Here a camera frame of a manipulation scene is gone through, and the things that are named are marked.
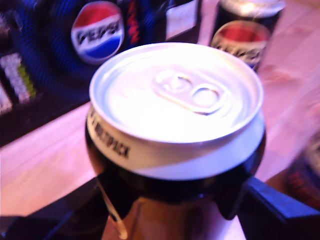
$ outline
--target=soda can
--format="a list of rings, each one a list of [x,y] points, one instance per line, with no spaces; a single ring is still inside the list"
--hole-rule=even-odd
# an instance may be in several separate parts
[[[288,168],[286,185],[292,197],[320,210],[320,131]]]
[[[89,95],[87,149],[119,238],[220,239],[223,176],[241,184],[264,152],[255,72],[208,46],[149,44],[105,62]]]
[[[284,7],[283,0],[220,0],[210,46],[257,71]]]

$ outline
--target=silver can top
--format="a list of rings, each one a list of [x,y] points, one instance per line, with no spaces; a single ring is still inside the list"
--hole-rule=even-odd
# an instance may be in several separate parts
[[[284,0],[220,0],[220,3],[228,11],[250,18],[271,17],[285,8]]]
[[[157,43],[104,63],[90,99],[114,128],[162,143],[219,139],[246,126],[263,102],[258,76],[223,51],[189,43]]]

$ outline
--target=pepsi globe logo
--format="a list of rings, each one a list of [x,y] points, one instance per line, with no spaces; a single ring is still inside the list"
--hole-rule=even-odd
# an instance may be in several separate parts
[[[71,41],[80,58],[88,64],[102,64],[124,41],[125,28],[120,8],[109,1],[86,4],[71,29]]]
[[[259,23],[231,21],[215,33],[211,47],[238,57],[254,69],[260,62],[270,35],[269,30]]]

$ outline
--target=black soda can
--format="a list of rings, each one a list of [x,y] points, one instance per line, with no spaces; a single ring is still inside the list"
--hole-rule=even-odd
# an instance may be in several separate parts
[[[285,184],[291,196],[320,210],[320,131],[288,168]]]
[[[209,45],[257,71],[284,7],[283,0],[220,0]]]

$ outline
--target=aluminum can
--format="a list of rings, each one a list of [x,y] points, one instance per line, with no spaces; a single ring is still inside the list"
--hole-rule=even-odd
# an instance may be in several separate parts
[[[320,131],[288,168],[286,185],[292,197],[320,210]]]
[[[283,0],[220,0],[210,46],[257,70],[284,7]]]
[[[255,72],[212,47],[155,43],[104,63],[89,95],[87,149],[119,238],[222,239],[219,193],[265,147]]]

